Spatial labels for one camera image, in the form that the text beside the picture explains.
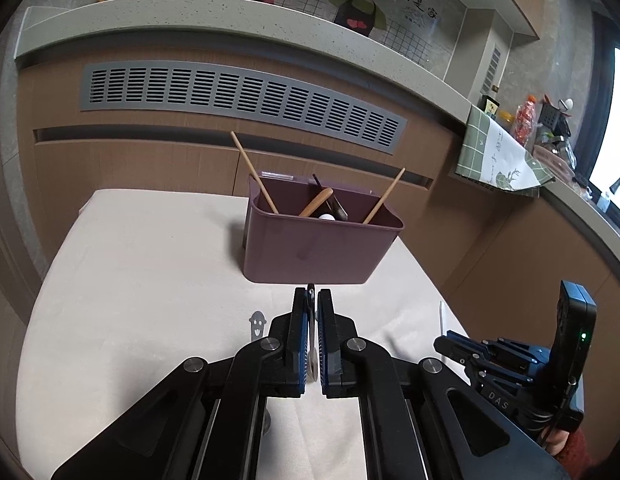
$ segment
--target white table surface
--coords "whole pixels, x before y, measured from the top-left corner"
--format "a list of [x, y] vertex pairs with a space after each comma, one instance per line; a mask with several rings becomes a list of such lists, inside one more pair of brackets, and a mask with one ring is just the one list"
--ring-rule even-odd
[[[21, 354], [17, 437], [34, 480], [49, 479], [187, 357], [234, 355], [250, 342], [255, 310], [268, 322], [290, 310], [293, 285], [241, 272], [246, 206], [146, 190], [90, 199], [50, 267]], [[335, 312], [394, 356], [418, 362], [436, 355], [442, 331], [464, 333], [399, 239], [367, 283], [330, 288]], [[268, 410], [258, 478], [366, 477], [357, 399], [327, 400], [309, 383], [300, 399], [269, 399]]]

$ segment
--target wooden stick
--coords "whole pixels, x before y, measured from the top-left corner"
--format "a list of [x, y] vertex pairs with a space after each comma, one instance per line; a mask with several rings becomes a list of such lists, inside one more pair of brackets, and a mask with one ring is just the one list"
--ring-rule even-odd
[[250, 162], [250, 159], [248, 158], [248, 154], [245, 153], [244, 147], [239, 142], [239, 139], [236, 138], [236, 135], [234, 134], [234, 132], [230, 132], [230, 136], [232, 137], [232, 140], [234, 140], [234, 143], [236, 144], [237, 148], [239, 149], [239, 153], [241, 153], [241, 156], [244, 158], [245, 163], [248, 165], [248, 170], [250, 170], [250, 174], [257, 181], [257, 184], [259, 184], [259, 187], [261, 188], [261, 192], [263, 193], [264, 197], [266, 197], [268, 205], [274, 211], [274, 213], [278, 215], [279, 211], [275, 207], [274, 202], [272, 201], [272, 199], [270, 197], [270, 194], [266, 190], [266, 187], [263, 185], [263, 182], [261, 181], [261, 177], [258, 175], [257, 170], [254, 169], [254, 166]]
[[386, 192], [383, 193], [382, 197], [379, 199], [379, 202], [377, 202], [376, 205], [372, 208], [372, 211], [370, 211], [370, 214], [366, 216], [366, 219], [363, 221], [364, 224], [370, 223], [370, 221], [375, 217], [376, 212], [379, 211], [381, 206], [384, 204], [384, 202], [386, 201], [386, 198], [388, 198], [388, 195], [392, 192], [392, 190], [394, 189], [394, 186], [396, 186], [396, 183], [399, 182], [399, 179], [401, 178], [402, 174], [404, 174], [404, 171], [405, 171], [405, 168], [403, 168], [399, 172], [399, 174], [394, 178], [394, 180], [392, 181], [392, 184], [388, 186], [388, 189], [386, 189]]
[[312, 213], [314, 213], [318, 207], [324, 203], [326, 200], [328, 200], [332, 194], [333, 194], [333, 190], [331, 187], [326, 187], [325, 189], [321, 190], [321, 193], [319, 193], [317, 196], [315, 196], [312, 199], [312, 202], [310, 202], [305, 208], [304, 210], [299, 213], [299, 216], [301, 217], [308, 217], [310, 216]]

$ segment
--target purple plastic container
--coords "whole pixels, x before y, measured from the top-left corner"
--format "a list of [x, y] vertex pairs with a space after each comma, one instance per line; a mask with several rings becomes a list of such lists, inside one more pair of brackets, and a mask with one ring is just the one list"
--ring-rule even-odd
[[252, 282], [365, 283], [404, 228], [401, 219], [385, 205], [370, 224], [361, 223], [379, 200], [371, 191], [322, 181], [325, 187], [334, 190], [348, 213], [348, 221], [300, 218], [297, 215], [319, 192], [314, 180], [271, 174], [261, 179], [279, 214], [272, 212], [250, 176], [244, 226], [244, 276]]

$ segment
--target metal vent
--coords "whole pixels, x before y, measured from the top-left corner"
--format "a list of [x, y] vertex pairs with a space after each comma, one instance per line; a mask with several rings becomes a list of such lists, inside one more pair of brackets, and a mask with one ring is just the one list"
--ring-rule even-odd
[[265, 72], [186, 61], [84, 67], [81, 110], [176, 110], [290, 126], [394, 152], [406, 119], [333, 90]]
[[492, 51], [492, 57], [490, 58], [490, 65], [488, 65], [488, 72], [485, 74], [484, 84], [481, 86], [482, 94], [487, 94], [490, 91], [490, 88], [492, 88], [494, 75], [497, 73], [497, 67], [500, 59], [501, 52], [499, 52], [499, 49], [495, 46]]

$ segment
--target black apron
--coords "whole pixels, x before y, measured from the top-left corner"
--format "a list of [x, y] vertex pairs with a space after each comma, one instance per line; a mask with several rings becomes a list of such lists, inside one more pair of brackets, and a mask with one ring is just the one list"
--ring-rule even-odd
[[339, 6], [333, 23], [368, 37], [370, 31], [375, 26], [376, 4], [374, 2], [372, 3], [374, 5], [372, 14], [367, 14], [363, 12], [363, 10], [357, 9], [357, 7], [352, 4], [352, 1], [353, 0], [347, 0]]

